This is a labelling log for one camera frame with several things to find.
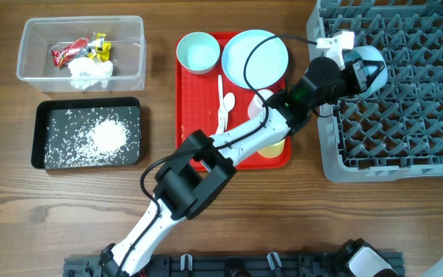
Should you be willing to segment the red snack wrapper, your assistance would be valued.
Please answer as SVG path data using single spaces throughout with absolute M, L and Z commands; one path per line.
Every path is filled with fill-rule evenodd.
M 62 50 L 51 50 L 52 60 L 56 67 L 62 67 L 76 57 L 87 55 L 87 46 L 90 38 L 78 38 L 76 41 L 66 46 Z

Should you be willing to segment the yellow snack wrapper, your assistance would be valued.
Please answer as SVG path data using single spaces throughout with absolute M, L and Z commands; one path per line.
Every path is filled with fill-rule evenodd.
M 110 59 L 112 43 L 105 40 L 105 33 L 96 33 L 88 43 L 87 56 L 95 61 L 107 62 Z

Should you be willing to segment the light blue plate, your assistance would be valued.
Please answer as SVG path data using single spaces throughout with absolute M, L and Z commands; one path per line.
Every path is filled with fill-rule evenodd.
M 221 66 L 225 76 L 235 85 L 248 88 L 243 71 L 250 52 L 264 39 L 273 36 L 265 30 L 252 29 L 231 38 L 223 49 Z M 259 46 L 249 59 L 246 76 L 255 89 L 275 84 L 288 67 L 288 50 L 280 38 Z

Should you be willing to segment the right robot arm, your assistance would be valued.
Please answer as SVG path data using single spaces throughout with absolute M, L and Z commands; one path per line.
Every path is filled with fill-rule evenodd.
M 348 240 L 335 253 L 331 270 L 354 277 L 405 276 L 400 252 L 381 252 L 363 239 Z M 443 277 L 443 257 L 421 276 Z

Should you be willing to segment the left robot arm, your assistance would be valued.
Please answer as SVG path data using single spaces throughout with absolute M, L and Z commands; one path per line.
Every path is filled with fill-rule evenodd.
M 180 222 L 193 219 L 217 198 L 255 152 L 294 135 L 324 104 L 345 96 L 377 91 L 387 80 L 385 62 L 354 58 L 344 68 L 330 58 L 311 61 L 299 82 L 263 101 L 262 112 L 218 135 L 197 130 L 178 149 L 151 164 L 157 185 L 151 203 L 131 232 L 102 250 L 99 265 L 106 276 L 133 276 L 150 262 L 163 238 Z

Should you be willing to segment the mint green bowl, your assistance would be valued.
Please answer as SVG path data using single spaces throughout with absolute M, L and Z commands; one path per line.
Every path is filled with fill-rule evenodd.
M 192 32 L 180 39 L 176 47 L 177 60 L 188 72 L 204 75 L 218 62 L 221 47 L 218 41 L 206 32 Z

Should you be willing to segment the white napkin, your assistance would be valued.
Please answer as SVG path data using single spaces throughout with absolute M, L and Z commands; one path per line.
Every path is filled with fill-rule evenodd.
M 98 83 L 101 83 L 101 88 L 107 88 L 114 65 L 110 61 L 97 62 L 92 58 L 81 57 L 71 60 L 68 69 L 72 74 L 71 85 L 84 91 Z

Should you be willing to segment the light blue rice bowl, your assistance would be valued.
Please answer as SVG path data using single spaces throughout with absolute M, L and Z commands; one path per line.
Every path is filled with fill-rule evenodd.
M 383 55 L 375 47 L 359 46 L 344 54 L 345 64 L 351 66 L 351 71 L 358 83 L 357 93 L 367 98 L 378 92 L 386 85 L 388 70 Z

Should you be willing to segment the white rice pile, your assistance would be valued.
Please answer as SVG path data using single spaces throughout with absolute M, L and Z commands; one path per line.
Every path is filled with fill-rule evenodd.
M 137 106 L 68 108 L 48 114 L 45 169 L 134 165 L 140 159 Z

